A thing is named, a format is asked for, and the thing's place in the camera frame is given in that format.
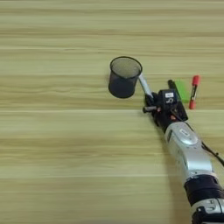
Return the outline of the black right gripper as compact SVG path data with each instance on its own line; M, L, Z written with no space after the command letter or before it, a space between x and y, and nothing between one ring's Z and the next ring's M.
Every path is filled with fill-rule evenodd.
M143 107L144 113L151 113L154 123L166 132L168 126L176 122L188 120L186 110L181 101L174 104L158 103L158 94L152 92L153 105Z

